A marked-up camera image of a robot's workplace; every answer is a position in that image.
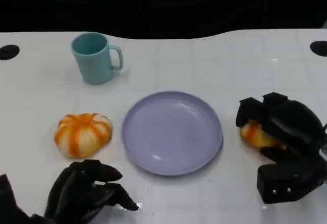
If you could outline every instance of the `black circular hole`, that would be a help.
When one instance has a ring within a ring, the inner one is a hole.
[[[19,53],[19,47],[14,44],[9,44],[0,48],[0,60],[10,60],[17,56]]]
[[[314,54],[327,57],[327,41],[315,41],[310,44],[310,49]]]

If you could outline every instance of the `plate rim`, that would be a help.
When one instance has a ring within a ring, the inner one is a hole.
[[[192,98],[200,100],[200,102],[205,104],[205,106],[207,106],[213,112],[215,120],[216,120],[217,124],[219,125],[220,131],[221,131],[221,136],[220,136],[219,141],[217,143],[217,148],[215,148],[215,150],[213,150],[213,153],[210,155],[210,157],[208,157],[207,160],[205,160],[202,164],[199,164],[199,166],[194,167],[194,168],[189,169],[189,170],[181,171],[179,173],[165,173],[165,172],[153,171],[153,170],[149,169],[148,167],[139,164],[137,162],[137,160],[135,160],[134,157],[130,154],[129,150],[127,150],[124,139],[123,139],[124,138],[123,137],[123,132],[124,132],[124,128],[126,127],[125,124],[127,123],[126,120],[127,120],[128,115],[132,112],[133,108],[136,107],[138,104],[142,103],[144,100],[150,99],[153,96],[157,96],[157,95],[161,95],[161,94],[167,94],[167,93],[182,94],[182,95],[191,96]],[[198,96],[195,96],[195,95],[192,95],[192,94],[189,94],[189,93],[186,93],[186,92],[181,92],[181,91],[161,91],[161,92],[156,92],[156,93],[149,94],[149,95],[141,98],[140,100],[138,100],[127,111],[127,113],[126,113],[126,115],[124,117],[123,123],[122,123],[120,136],[121,136],[121,141],[123,143],[125,154],[127,155],[128,159],[130,161],[132,161],[135,165],[137,165],[138,167],[140,167],[141,169],[143,169],[143,170],[145,170],[147,172],[150,172],[150,173],[153,173],[153,174],[156,174],[156,175],[160,175],[160,176],[167,176],[167,177],[182,176],[182,175],[186,175],[186,174],[198,171],[200,168],[207,165],[220,152],[221,148],[223,147],[223,143],[224,143],[224,140],[223,140],[224,136],[223,136],[222,126],[221,126],[221,123],[220,123],[220,119],[219,119],[217,113],[215,112],[215,110],[206,101],[199,98]]]

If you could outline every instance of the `robotic hand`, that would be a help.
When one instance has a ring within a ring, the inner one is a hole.
[[[54,183],[44,217],[28,217],[20,210],[6,175],[0,176],[1,223],[16,224],[86,224],[105,206],[120,204],[127,210],[138,210],[126,190],[110,181],[122,177],[115,168],[99,160],[74,162],[65,168]]]
[[[324,183],[326,126],[306,105],[277,93],[264,95],[263,103],[251,97],[240,103],[236,126],[250,127],[250,143],[276,162],[258,168],[257,188],[265,203],[296,201]],[[260,136],[253,136],[251,125]]]

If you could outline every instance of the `toy pumpkin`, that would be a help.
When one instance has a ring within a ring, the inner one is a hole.
[[[247,124],[240,127],[240,134],[249,144],[258,149],[272,146],[285,148],[278,140],[266,134],[262,130],[261,124],[255,120],[250,119]]]
[[[67,157],[85,158],[93,155],[112,137],[112,125],[98,113],[68,114],[58,123],[55,143]]]

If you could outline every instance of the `mug handle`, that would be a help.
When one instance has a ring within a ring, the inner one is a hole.
[[[109,48],[116,50],[116,52],[118,53],[118,57],[119,57],[119,66],[112,66],[111,68],[114,70],[121,70],[123,68],[123,64],[124,64],[122,50],[117,45],[112,45],[112,44],[109,45]]]

